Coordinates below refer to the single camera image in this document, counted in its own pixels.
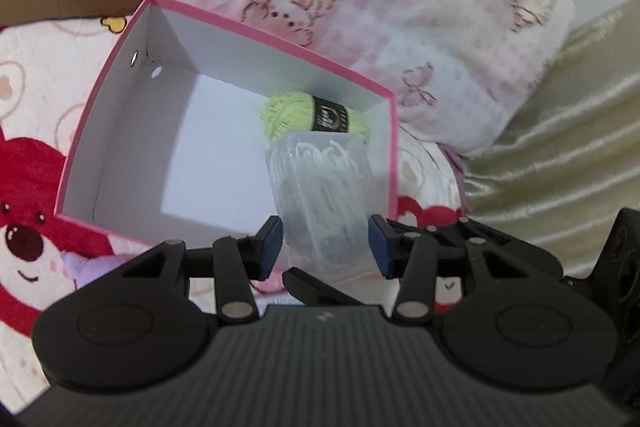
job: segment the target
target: bear face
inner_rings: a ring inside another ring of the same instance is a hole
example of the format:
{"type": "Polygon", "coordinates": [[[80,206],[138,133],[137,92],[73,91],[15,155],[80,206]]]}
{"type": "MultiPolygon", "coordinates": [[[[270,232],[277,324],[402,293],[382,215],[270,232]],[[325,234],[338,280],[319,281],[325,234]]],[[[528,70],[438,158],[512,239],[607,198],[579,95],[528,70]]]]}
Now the bear face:
{"type": "Polygon", "coordinates": [[[302,47],[313,44],[316,19],[331,11],[338,0],[249,0],[241,22],[302,47]]]}
{"type": "MultiPolygon", "coordinates": [[[[64,162],[46,143],[4,140],[0,130],[0,285],[36,311],[75,289],[63,269],[62,251],[85,257],[113,254],[107,237],[54,215],[64,162]]],[[[33,326],[8,325],[27,335],[33,326]]]]}

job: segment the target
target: green yarn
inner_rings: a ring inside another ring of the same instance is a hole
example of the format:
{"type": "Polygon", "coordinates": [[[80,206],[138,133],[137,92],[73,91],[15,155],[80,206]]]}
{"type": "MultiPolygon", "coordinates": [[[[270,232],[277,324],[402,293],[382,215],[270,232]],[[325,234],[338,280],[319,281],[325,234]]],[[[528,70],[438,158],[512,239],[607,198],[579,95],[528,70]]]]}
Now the green yarn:
{"type": "MultiPolygon", "coordinates": [[[[369,127],[363,116],[347,109],[349,132],[364,141],[369,138],[369,127]]],[[[288,92],[274,96],[260,115],[269,142],[275,142],[290,131],[310,131],[314,124],[314,100],[306,92],[288,92]]]]}

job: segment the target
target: black yarn label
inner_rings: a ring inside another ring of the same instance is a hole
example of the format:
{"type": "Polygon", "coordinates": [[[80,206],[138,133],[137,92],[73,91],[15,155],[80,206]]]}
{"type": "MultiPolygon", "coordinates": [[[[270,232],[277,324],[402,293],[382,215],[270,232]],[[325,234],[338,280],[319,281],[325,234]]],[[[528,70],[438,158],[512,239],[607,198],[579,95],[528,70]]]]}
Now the black yarn label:
{"type": "Polygon", "coordinates": [[[329,102],[316,96],[314,99],[314,124],[312,131],[348,132],[349,114],[339,103],[329,102]]]}

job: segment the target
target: bear print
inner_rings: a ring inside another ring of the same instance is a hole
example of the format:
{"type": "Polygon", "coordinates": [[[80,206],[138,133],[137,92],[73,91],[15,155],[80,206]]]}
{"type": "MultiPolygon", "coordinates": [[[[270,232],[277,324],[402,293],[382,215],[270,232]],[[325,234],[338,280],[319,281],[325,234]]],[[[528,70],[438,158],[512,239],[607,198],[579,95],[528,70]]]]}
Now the bear print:
{"type": "Polygon", "coordinates": [[[0,401],[11,411],[31,402],[46,378],[30,334],[41,311],[75,289],[61,253],[112,255],[107,237],[54,215],[65,157],[0,128],[0,401]]]}
{"type": "Polygon", "coordinates": [[[313,44],[316,19],[333,9],[338,0],[249,0],[241,22],[287,41],[308,47],[313,44]]]}

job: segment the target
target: red cartoon bear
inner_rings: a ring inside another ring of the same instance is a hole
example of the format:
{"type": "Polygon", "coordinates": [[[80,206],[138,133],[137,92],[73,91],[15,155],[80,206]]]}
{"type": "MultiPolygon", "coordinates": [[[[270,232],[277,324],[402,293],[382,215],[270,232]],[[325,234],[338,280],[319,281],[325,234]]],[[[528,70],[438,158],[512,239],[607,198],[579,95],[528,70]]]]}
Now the red cartoon bear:
{"type": "Polygon", "coordinates": [[[54,216],[65,157],[0,128],[0,401],[17,410],[46,385],[29,336],[39,313],[75,289],[60,253],[112,255],[107,237],[54,216]]]}

